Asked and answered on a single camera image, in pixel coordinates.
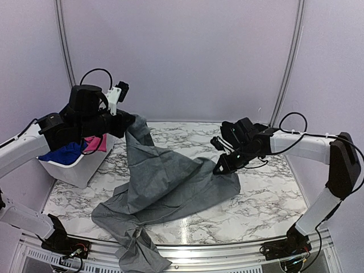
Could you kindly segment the white plastic laundry basket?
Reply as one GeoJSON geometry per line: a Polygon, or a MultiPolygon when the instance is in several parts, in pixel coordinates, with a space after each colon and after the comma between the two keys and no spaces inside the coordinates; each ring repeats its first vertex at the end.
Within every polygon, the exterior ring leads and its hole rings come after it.
{"type": "Polygon", "coordinates": [[[89,180],[106,159],[106,156],[112,151],[116,140],[116,137],[108,134],[106,137],[106,152],[97,151],[91,155],[80,155],[71,165],[42,160],[39,160],[39,163],[54,179],[84,189],[88,186],[89,180]]]}

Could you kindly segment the pink garment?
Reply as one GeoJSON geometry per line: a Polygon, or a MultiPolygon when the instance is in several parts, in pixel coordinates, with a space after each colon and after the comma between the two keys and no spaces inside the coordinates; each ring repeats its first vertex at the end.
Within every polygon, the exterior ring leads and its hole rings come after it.
{"type": "Polygon", "coordinates": [[[104,134],[101,137],[97,136],[90,136],[84,138],[84,141],[86,142],[86,148],[83,150],[84,154],[91,154],[93,152],[106,152],[107,151],[107,135],[104,134]]]}

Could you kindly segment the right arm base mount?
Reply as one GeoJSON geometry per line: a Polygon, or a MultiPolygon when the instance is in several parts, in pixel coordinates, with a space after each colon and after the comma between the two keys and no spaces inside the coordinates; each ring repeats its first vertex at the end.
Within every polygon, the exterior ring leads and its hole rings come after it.
{"type": "Polygon", "coordinates": [[[288,239],[268,241],[261,245],[259,252],[266,260],[298,257],[302,254],[309,254],[312,246],[309,241],[304,240],[301,244],[290,242],[288,239]]]}

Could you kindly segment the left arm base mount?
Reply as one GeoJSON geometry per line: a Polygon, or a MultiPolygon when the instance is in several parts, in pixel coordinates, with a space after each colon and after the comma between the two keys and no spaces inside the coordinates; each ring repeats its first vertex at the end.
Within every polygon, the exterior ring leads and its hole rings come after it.
{"type": "Polygon", "coordinates": [[[57,237],[49,239],[39,239],[41,247],[45,250],[62,254],[66,258],[86,259],[90,251],[90,241],[72,237],[57,237]]]}

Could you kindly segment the blue garment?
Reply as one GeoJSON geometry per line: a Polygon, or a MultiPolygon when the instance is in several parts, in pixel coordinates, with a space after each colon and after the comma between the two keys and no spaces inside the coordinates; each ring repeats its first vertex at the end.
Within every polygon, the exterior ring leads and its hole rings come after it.
{"type": "Polygon", "coordinates": [[[81,153],[86,149],[86,147],[86,143],[78,144],[76,142],[72,142],[56,151],[50,151],[45,155],[38,156],[38,159],[44,162],[52,161],[68,166],[73,164],[81,156],[81,153]]]}

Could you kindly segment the right aluminium corner post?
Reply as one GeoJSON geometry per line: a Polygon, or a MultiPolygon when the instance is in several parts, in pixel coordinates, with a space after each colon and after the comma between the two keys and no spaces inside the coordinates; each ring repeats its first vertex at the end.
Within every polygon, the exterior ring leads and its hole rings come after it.
{"type": "Polygon", "coordinates": [[[295,60],[297,58],[297,53],[299,51],[300,40],[304,27],[306,5],[307,2],[305,0],[299,0],[297,2],[295,23],[293,25],[293,34],[288,51],[287,62],[283,71],[283,77],[279,86],[278,96],[269,122],[269,125],[271,126],[276,125],[278,121],[279,114],[282,110],[284,99],[288,91],[291,74],[294,68],[295,60]]]}

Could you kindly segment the grey garment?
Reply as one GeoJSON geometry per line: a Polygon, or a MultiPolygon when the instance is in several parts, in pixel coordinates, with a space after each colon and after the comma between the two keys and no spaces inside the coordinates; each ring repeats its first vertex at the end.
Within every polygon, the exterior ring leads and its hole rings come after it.
{"type": "Polygon", "coordinates": [[[239,194],[236,174],[215,175],[214,162],[191,159],[154,145],[145,118],[136,115],[125,132],[129,181],[92,211],[92,221],[117,240],[123,272],[162,272],[161,256],[144,227],[174,221],[239,194]]]}

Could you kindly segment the aluminium corner post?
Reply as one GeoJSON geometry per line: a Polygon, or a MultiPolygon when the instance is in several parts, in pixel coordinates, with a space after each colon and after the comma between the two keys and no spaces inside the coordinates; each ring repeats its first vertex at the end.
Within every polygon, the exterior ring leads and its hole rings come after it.
{"type": "Polygon", "coordinates": [[[305,0],[299,0],[297,2],[295,23],[293,25],[293,34],[288,51],[287,62],[283,71],[283,77],[279,86],[278,96],[269,122],[269,125],[271,126],[276,125],[278,121],[279,114],[282,110],[284,99],[288,91],[291,74],[294,68],[295,60],[297,58],[297,53],[299,51],[300,40],[304,27],[306,5],[307,2],[305,0]]]}
{"type": "Polygon", "coordinates": [[[76,21],[71,12],[72,1],[54,1],[62,60],[69,86],[80,83],[82,64],[79,46],[76,45],[76,21]]]}

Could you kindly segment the left aluminium corner post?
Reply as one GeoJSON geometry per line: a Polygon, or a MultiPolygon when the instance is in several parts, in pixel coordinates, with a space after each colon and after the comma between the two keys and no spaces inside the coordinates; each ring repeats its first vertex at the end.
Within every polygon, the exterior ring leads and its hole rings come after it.
{"type": "Polygon", "coordinates": [[[71,12],[72,1],[54,1],[62,60],[69,86],[80,83],[82,64],[79,46],[76,45],[76,21],[71,12]]]}

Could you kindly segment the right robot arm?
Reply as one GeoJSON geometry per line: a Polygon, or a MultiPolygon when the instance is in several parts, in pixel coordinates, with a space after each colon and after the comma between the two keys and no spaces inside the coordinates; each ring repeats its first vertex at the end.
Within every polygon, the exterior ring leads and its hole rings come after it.
{"type": "Polygon", "coordinates": [[[295,222],[282,242],[282,250],[295,254],[304,238],[338,209],[359,188],[363,153],[353,144],[350,134],[310,134],[286,131],[242,118],[235,123],[224,121],[220,136],[211,139],[216,150],[223,151],[213,170],[215,175],[233,173],[245,168],[255,158],[292,155],[315,160],[329,166],[328,181],[316,201],[295,222]]]}

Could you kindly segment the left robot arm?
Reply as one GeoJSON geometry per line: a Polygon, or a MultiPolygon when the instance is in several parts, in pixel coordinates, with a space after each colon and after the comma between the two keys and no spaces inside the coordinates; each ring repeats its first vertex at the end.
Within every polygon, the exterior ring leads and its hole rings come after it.
{"type": "MultiPolygon", "coordinates": [[[[133,115],[117,108],[128,90],[125,82],[107,93],[94,85],[73,86],[69,102],[61,112],[31,121],[21,133],[1,144],[1,176],[71,142],[81,143],[87,137],[110,134],[123,138],[135,122],[133,115]]],[[[72,241],[57,217],[17,205],[4,194],[1,194],[1,221],[34,233],[44,245],[60,253],[72,248],[72,241]]]]}

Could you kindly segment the aluminium front frame rail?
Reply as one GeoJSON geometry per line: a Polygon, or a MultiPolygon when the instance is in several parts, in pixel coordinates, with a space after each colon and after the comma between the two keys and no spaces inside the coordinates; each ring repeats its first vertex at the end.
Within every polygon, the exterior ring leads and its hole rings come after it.
{"type": "MultiPolygon", "coordinates": [[[[302,254],[307,258],[306,272],[341,272],[341,266],[328,231],[309,236],[312,250],[302,254]]],[[[267,260],[262,252],[264,241],[247,241],[222,245],[159,245],[159,253],[171,261],[167,272],[282,272],[293,258],[267,260]]],[[[11,263],[10,272],[120,272],[113,241],[90,240],[89,255],[80,263],[77,259],[61,261],[60,254],[41,247],[31,234],[23,233],[11,263]]]]}

